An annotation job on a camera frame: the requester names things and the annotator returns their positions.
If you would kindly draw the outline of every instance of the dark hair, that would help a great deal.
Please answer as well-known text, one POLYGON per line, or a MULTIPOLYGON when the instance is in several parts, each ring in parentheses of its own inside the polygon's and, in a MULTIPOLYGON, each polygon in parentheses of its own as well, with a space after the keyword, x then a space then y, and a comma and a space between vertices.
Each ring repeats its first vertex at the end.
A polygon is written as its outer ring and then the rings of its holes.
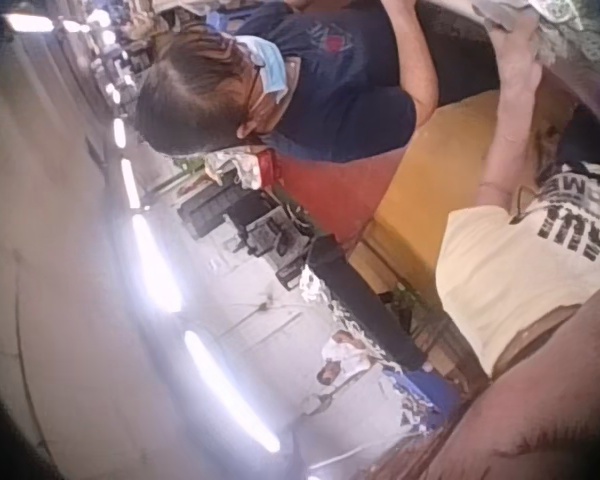
POLYGON ((327 373, 326 365, 324 367, 322 367, 322 369, 318 372, 318 375, 316 375, 316 380, 318 380, 318 382, 321 383, 322 385, 325 385, 328 387, 329 385, 331 385, 332 382, 327 381, 327 379, 324 377, 325 373, 327 373))
POLYGON ((155 150, 168 155, 239 145, 236 132, 245 110, 220 85, 239 79, 243 66, 235 44, 208 25, 195 24, 175 35, 142 85, 136 129, 155 150))

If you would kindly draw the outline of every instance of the cloth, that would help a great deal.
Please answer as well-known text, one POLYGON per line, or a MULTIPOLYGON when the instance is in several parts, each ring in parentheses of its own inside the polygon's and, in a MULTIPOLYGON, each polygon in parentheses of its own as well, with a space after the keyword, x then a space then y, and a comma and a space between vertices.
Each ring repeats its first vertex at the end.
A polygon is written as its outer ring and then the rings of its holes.
POLYGON ((495 206, 451 213, 437 287, 491 375, 518 332, 600 290, 600 165, 561 165, 513 218, 495 206))
POLYGON ((379 2, 314 14, 267 3, 236 34, 262 37, 284 57, 301 59, 291 102, 263 137, 279 153, 348 162, 408 143, 415 106, 400 88, 395 36, 379 2))
POLYGON ((334 385, 342 385, 349 378, 371 368, 369 353, 350 343, 338 343, 333 338, 322 347, 322 358, 325 362, 340 362, 340 375, 334 385))

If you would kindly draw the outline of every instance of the blue object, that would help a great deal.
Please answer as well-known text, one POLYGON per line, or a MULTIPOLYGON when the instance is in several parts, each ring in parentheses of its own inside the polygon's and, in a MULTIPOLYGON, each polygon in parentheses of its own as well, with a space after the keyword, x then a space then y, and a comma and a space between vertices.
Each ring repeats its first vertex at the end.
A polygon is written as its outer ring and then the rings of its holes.
POLYGON ((399 387, 416 397, 428 400, 435 407, 441 418, 431 419, 435 423, 431 425, 432 428, 446 422, 462 403, 460 392, 437 372, 427 373, 419 370, 401 374, 385 369, 384 373, 393 378, 399 387))
POLYGON ((284 58, 278 47, 264 38, 253 35, 237 35, 236 40, 246 45, 251 54, 257 57, 256 64, 260 67, 262 80, 262 97, 269 93, 276 94, 276 103, 280 103, 289 88, 287 87, 287 69, 284 58))

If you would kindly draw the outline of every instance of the navy blue t-shirt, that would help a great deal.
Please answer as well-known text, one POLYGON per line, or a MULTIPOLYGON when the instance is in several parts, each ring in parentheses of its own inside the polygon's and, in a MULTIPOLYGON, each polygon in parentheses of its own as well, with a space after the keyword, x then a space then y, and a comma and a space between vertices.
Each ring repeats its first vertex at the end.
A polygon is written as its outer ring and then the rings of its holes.
POLYGON ((400 88, 395 36, 379 2, 315 14, 268 3, 236 34, 264 38, 283 57, 301 59, 291 102, 262 139, 278 152, 344 163, 403 147, 411 138, 415 105, 400 88))

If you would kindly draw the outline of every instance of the red surface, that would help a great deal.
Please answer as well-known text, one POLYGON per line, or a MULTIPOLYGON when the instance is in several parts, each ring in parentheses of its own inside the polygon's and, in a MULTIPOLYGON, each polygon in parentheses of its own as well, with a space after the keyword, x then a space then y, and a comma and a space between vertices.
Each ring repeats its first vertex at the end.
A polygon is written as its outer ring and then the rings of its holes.
POLYGON ((277 156, 280 184, 321 229, 346 247, 373 218, 404 149, 345 165, 277 156))

